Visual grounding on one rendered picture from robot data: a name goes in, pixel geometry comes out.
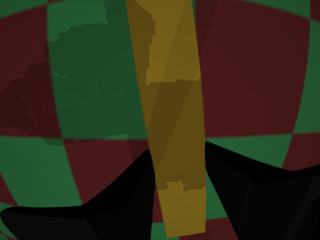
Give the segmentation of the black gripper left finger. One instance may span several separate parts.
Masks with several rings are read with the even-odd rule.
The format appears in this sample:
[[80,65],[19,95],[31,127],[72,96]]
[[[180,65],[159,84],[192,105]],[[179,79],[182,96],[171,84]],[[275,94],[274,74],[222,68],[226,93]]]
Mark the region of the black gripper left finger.
[[80,207],[11,207],[0,212],[17,240],[151,240],[156,173],[151,149]]

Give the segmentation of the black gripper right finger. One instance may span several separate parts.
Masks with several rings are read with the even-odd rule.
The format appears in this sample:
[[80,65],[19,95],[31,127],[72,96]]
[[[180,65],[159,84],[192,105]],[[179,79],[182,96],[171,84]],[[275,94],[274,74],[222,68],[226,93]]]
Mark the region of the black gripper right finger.
[[291,240],[320,197],[320,164],[288,171],[205,141],[205,169],[237,240]]

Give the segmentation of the yellow long bar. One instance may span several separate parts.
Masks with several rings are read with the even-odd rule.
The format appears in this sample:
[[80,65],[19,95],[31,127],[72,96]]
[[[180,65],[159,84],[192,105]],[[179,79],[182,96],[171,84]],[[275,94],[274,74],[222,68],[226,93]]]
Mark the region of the yellow long bar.
[[165,232],[205,233],[203,85],[191,0],[125,0]]

